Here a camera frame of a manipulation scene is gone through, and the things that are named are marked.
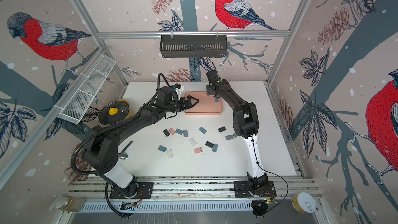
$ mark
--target bird illustration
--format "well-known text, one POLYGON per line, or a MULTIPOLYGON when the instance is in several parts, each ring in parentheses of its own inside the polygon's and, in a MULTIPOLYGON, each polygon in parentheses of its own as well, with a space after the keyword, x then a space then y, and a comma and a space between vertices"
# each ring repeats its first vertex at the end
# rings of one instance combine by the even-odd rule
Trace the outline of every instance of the bird illustration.
POLYGON ((398 170, 398 69, 389 73, 394 80, 390 81, 375 96, 371 98, 366 108, 366 124, 368 135, 361 135, 354 131, 350 125, 355 141, 355 135, 371 141, 386 158, 387 168, 379 172, 370 164, 368 167, 373 169, 380 177, 378 184, 383 184, 383 175, 390 171, 398 170))
POLYGON ((82 62, 87 57, 83 57, 77 50, 79 43, 90 34, 82 31, 71 30, 60 24, 49 24, 42 22, 32 16, 17 12, 7 20, 7 27, 13 38, 20 37, 34 52, 48 60, 63 60, 68 68, 68 59, 78 53, 82 57, 82 62))
POLYGON ((244 29, 250 25, 264 26, 270 30, 276 30, 264 22, 244 0, 215 0, 216 15, 218 19, 230 28, 244 29))

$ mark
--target metal spoon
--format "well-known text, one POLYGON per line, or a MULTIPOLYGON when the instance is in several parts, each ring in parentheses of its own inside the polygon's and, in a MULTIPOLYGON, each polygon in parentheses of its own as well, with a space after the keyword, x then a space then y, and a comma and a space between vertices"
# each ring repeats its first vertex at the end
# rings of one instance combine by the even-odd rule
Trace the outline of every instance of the metal spoon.
POLYGON ((130 143, 128 143, 126 145, 126 147, 124 147, 124 149, 118 154, 118 157, 120 159, 126 160, 129 156, 127 155, 127 153, 125 152, 127 150, 127 148, 132 144, 132 141, 130 141, 130 143))

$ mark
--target yellow lid knob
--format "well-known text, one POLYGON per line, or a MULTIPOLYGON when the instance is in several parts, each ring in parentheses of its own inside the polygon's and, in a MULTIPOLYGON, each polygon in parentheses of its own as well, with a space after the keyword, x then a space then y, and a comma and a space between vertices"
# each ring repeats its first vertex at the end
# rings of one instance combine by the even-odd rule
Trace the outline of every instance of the yellow lid knob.
POLYGON ((108 112, 110 115, 114 115, 114 114, 116 114, 117 113, 117 108, 116 107, 111 107, 111 109, 109 109, 109 112, 108 112))

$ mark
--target glass jar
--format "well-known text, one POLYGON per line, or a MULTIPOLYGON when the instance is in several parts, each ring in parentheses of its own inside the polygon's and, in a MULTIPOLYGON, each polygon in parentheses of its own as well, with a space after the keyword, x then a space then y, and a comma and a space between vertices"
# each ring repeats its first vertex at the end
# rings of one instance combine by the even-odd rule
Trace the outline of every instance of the glass jar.
POLYGON ((84 198, 80 197, 58 197, 55 202, 55 207, 62 211, 79 212, 85 201, 86 200, 84 198))

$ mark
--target white mesh shelf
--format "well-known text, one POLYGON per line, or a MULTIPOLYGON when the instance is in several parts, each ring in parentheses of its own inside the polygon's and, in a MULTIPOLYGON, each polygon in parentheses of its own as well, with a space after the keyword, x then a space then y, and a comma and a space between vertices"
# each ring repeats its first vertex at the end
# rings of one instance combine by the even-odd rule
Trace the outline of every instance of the white mesh shelf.
POLYGON ((115 64, 114 60, 103 55, 92 71, 85 75, 84 83, 73 94, 58 117, 74 124, 79 123, 115 64))

